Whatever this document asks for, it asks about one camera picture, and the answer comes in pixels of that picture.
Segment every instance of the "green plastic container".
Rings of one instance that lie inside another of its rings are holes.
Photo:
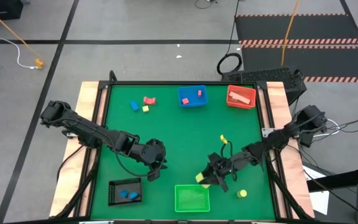
[[[175,185],[175,212],[209,212],[209,190],[199,184]]]

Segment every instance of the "white paper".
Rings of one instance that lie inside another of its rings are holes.
[[[310,175],[312,178],[317,179],[320,177],[325,177],[324,174],[320,174],[310,168],[303,166],[303,169]],[[306,180],[310,180],[310,177],[305,174]],[[322,191],[322,192],[313,192],[310,193],[310,200],[313,210],[316,210],[319,213],[327,215],[328,212],[328,199],[329,199],[329,192]]]

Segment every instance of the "green table surface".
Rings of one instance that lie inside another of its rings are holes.
[[[140,136],[140,143],[149,139],[161,140],[166,148],[166,166],[160,178],[148,182],[142,178],[142,202],[108,206],[109,181],[133,178],[117,163],[109,148],[103,147],[96,188],[92,219],[162,219],[162,220],[274,220],[272,196],[266,171],[260,166],[240,170],[234,182],[226,177],[229,191],[212,185],[209,188],[211,210],[203,213],[175,212],[175,185],[197,184],[195,176],[207,165],[208,154],[219,153],[220,135],[232,141],[234,153],[242,146],[260,141],[257,109],[243,110],[226,104],[227,86],[207,86],[208,104],[197,108],[179,105],[180,86],[113,86],[106,125],[109,129],[127,131]],[[156,97],[156,105],[144,113],[143,97]],[[140,107],[134,112],[130,102]],[[229,157],[229,146],[225,151]],[[132,159],[120,157],[123,164],[137,174],[146,174],[148,168]],[[245,198],[236,192],[245,189]]]

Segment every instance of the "concrete floor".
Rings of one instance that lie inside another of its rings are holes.
[[[247,0],[239,14],[291,13],[296,0]],[[358,25],[358,1],[347,0]],[[24,39],[58,40],[73,0],[31,0],[22,18],[7,21]],[[80,0],[67,39],[159,40],[229,38],[236,2],[220,0],[199,10],[194,1]],[[302,0],[298,13],[342,13],[337,0]],[[13,37],[0,25],[0,37]],[[16,49],[0,45],[0,204],[47,76],[56,45],[32,45],[44,56],[43,70],[16,65]],[[233,45],[231,52],[238,46]],[[21,62],[34,56],[23,46]],[[221,44],[65,45],[47,99],[74,108],[84,80],[105,80],[113,69],[120,80],[219,80]],[[233,66],[228,61],[223,70]],[[315,104],[338,123],[358,118],[358,83],[307,83],[298,108]],[[358,124],[349,129],[357,129]],[[37,126],[5,222],[47,218],[66,139],[57,129]],[[339,133],[307,151],[334,173],[358,169],[358,133]]]

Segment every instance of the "wooden table edge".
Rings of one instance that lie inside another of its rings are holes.
[[[75,111],[86,119],[91,120],[96,94],[98,92],[99,82],[83,82],[78,95],[78,101]],[[287,97],[282,82],[267,82],[267,92],[270,99],[270,107],[272,110],[273,120],[276,128],[282,128],[285,124],[291,121],[291,113],[287,103]],[[101,124],[104,103],[106,101],[106,89],[102,90],[101,101],[99,105],[99,111],[97,116],[98,124]],[[263,92],[259,91],[260,99],[263,99]],[[264,117],[265,126],[269,126],[267,121],[267,110],[264,100],[260,100],[262,114]],[[298,145],[294,139],[290,140],[290,145],[298,149]],[[63,160],[68,157],[75,149],[80,145],[77,138],[69,139],[65,150]],[[89,166],[93,162],[94,151],[91,152],[89,160]],[[295,200],[302,206],[305,212],[314,217],[313,207],[311,206],[310,195],[306,184],[306,178],[303,173],[303,165],[299,153],[290,147],[286,147],[282,153],[282,164],[284,169],[285,180],[287,188],[294,196]],[[82,166],[85,158],[85,150],[81,150],[78,154],[73,156],[62,168],[60,178],[58,180],[55,196],[53,197],[52,207],[50,210],[50,216],[59,213],[67,202],[71,199],[79,186]],[[283,195],[276,186],[276,193],[278,198],[278,208],[280,216],[285,218],[285,206],[283,202]],[[83,194],[83,199],[80,208],[80,216],[86,214],[86,205],[88,203],[89,186]],[[292,211],[293,217],[296,218],[296,214]]]

